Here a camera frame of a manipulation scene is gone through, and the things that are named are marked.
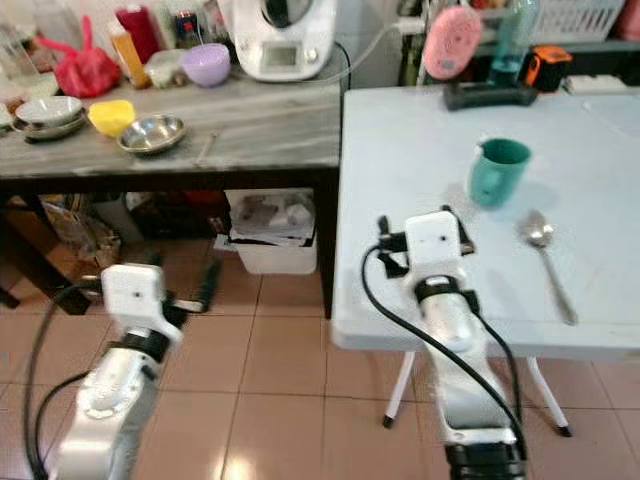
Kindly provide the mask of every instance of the black cable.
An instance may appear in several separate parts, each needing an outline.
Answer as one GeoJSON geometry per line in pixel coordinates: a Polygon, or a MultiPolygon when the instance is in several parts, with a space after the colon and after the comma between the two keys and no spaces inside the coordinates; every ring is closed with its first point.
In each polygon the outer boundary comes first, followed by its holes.
{"type": "Polygon", "coordinates": [[[511,352],[511,348],[509,348],[507,342],[504,341],[504,339],[498,334],[498,332],[496,332],[485,321],[485,319],[482,318],[480,314],[477,314],[476,317],[478,317],[478,320],[482,322],[482,325],[484,325],[487,333],[489,333],[489,335],[491,335],[495,339],[495,341],[498,342],[498,345],[500,345],[500,348],[502,348],[502,351],[507,357],[507,363],[509,364],[509,370],[511,371],[511,388],[513,390],[513,399],[516,404],[516,418],[520,423],[522,423],[522,398],[520,396],[520,378],[518,375],[518,366],[516,365],[516,360],[513,357],[513,352],[511,352]]]}
{"type": "Polygon", "coordinates": [[[514,434],[518,443],[518,449],[520,450],[521,460],[525,461],[527,459],[527,446],[526,446],[526,441],[524,438],[524,432],[522,430],[522,426],[520,425],[520,421],[513,414],[509,406],[505,403],[502,396],[498,392],[496,392],[496,390],[491,385],[489,385],[489,383],[478,372],[476,372],[471,366],[469,366],[467,362],[462,360],[458,355],[456,355],[454,352],[452,352],[447,347],[442,345],[440,342],[438,342],[435,338],[433,338],[428,333],[424,332],[423,330],[420,330],[416,326],[400,318],[391,310],[388,310],[374,296],[373,292],[369,288],[369,284],[367,283],[366,267],[367,267],[367,262],[369,260],[369,257],[376,250],[379,250],[378,245],[373,245],[369,247],[364,257],[362,258],[362,264],[360,269],[360,279],[362,281],[362,286],[364,288],[365,294],[367,295],[367,298],[369,299],[369,301],[380,313],[382,313],[389,320],[401,326],[405,330],[408,330],[409,332],[413,333],[415,336],[417,336],[421,340],[428,343],[430,346],[438,350],[441,354],[443,354],[445,357],[447,357],[449,360],[455,363],[458,367],[460,367],[460,369],[462,369],[463,372],[465,372],[467,375],[473,378],[489,394],[489,396],[493,398],[493,400],[495,400],[495,402],[500,406],[500,408],[504,411],[504,413],[507,415],[507,417],[509,417],[509,420],[511,421],[511,425],[514,430],[514,434]]]}
{"type": "Polygon", "coordinates": [[[42,421],[44,419],[45,413],[47,413],[47,407],[49,406],[49,402],[51,402],[51,400],[53,400],[53,397],[55,397],[56,394],[62,391],[62,389],[71,385],[74,382],[77,382],[78,380],[82,380],[88,374],[89,374],[89,370],[87,370],[86,372],[79,373],[78,375],[74,375],[71,378],[67,378],[64,382],[59,383],[58,385],[53,387],[49,391],[49,393],[47,393],[47,395],[44,397],[44,400],[42,400],[40,407],[38,407],[38,414],[36,415],[36,427],[35,427],[33,443],[34,443],[34,447],[36,448],[38,462],[43,466],[42,468],[45,470],[45,473],[47,472],[46,472],[46,468],[44,467],[44,455],[42,455],[42,453],[40,452],[40,432],[42,430],[42,421]]]}
{"type": "Polygon", "coordinates": [[[344,48],[344,46],[340,42],[336,41],[334,43],[336,44],[336,47],[342,50],[342,54],[344,55],[344,60],[345,62],[347,62],[347,68],[349,69],[349,73],[347,75],[347,90],[351,90],[351,58],[347,53],[347,49],[344,48]]]}
{"type": "Polygon", "coordinates": [[[75,285],[65,287],[60,292],[56,293],[51,299],[51,302],[47,307],[47,311],[42,317],[42,323],[40,324],[40,328],[38,329],[36,338],[33,341],[33,347],[31,349],[31,355],[29,357],[29,364],[27,368],[27,383],[24,388],[24,397],[22,402],[22,435],[25,454],[27,455],[29,467],[31,468],[35,480],[43,480],[48,478],[44,463],[39,459],[38,446],[33,443],[34,436],[32,435],[32,431],[30,428],[31,396],[33,391],[36,366],[38,363],[38,355],[40,354],[40,350],[42,350],[44,339],[46,337],[47,331],[49,330],[49,326],[51,325],[53,314],[58,308],[58,303],[64,300],[71,293],[90,285],[93,285],[93,283],[77,283],[75,285]]]}

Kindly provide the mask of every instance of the white table leg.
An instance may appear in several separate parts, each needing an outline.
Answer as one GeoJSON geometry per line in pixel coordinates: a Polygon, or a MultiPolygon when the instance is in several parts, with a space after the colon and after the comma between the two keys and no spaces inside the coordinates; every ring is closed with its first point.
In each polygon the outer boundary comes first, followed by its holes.
{"type": "Polygon", "coordinates": [[[540,367],[538,367],[538,359],[536,357],[528,357],[527,366],[529,367],[529,371],[531,372],[531,376],[533,377],[538,390],[544,397],[544,401],[551,411],[553,420],[556,422],[556,425],[558,425],[560,434],[565,437],[572,437],[573,434],[569,429],[569,422],[567,422],[564,413],[562,413],[562,409],[560,408],[560,405],[558,405],[556,398],[553,396],[553,392],[549,388],[549,385],[547,385],[547,381],[542,376],[540,367]]]}
{"type": "Polygon", "coordinates": [[[398,413],[400,401],[402,400],[404,391],[407,388],[407,383],[409,383],[409,378],[411,377],[411,369],[413,368],[415,358],[416,352],[404,352],[404,359],[402,360],[402,367],[400,367],[400,374],[398,375],[398,380],[396,380],[396,386],[393,387],[391,400],[389,400],[389,405],[387,406],[387,413],[382,419],[382,425],[384,428],[391,428],[393,425],[393,420],[396,418],[396,414],[398,413]]]}

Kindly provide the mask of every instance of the white table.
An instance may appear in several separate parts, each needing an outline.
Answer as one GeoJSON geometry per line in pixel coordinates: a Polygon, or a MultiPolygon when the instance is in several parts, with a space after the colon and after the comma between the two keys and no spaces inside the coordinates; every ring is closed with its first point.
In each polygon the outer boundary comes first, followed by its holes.
{"type": "MultiPolygon", "coordinates": [[[[530,357],[534,375],[538,356],[640,358],[640,96],[557,94],[529,108],[452,113],[439,89],[349,92],[332,322],[337,345],[424,349],[371,306],[360,263],[377,241],[379,216],[388,215],[398,231],[408,217],[443,204],[454,208],[476,242],[478,251],[464,266],[486,319],[515,355],[530,357]],[[474,146],[483,136],[514,138],[534,152],[513,198],[494,211],[476,207],[465,193],[474,146]],[[540,255],[516,234],[532,208],[556,227],[549,252],[578,326],[563,323],[540,255]]],[[[380,300],[407,320],[418,318],[399,280],[386,279],[377,260],[370,264],[368,278],[380,300]]],[[[550,392],[547,400],[553,410],[550,392]]]]}

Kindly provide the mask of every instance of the white kitchen appliance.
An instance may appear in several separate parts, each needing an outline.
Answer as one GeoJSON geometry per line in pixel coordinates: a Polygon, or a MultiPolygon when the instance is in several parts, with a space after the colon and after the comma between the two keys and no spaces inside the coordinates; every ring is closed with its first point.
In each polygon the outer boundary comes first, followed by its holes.
{"type": "Polygon", "coordinates": [[[317,75],[333,49],[338,0],[220,0],[247,74],[266,82],[317,75]]]}

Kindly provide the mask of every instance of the green cup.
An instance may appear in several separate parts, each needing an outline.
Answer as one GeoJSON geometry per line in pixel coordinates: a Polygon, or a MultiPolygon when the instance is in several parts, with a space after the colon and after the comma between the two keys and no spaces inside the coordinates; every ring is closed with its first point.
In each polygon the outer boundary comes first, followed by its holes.
{"type": "Polygon", "coordinates": [[[483,207],[499,207],[516,189],[531,150],[507,138],[492,138],[479,144],[481,153],[471,172],[469,194],[483,207]]]}

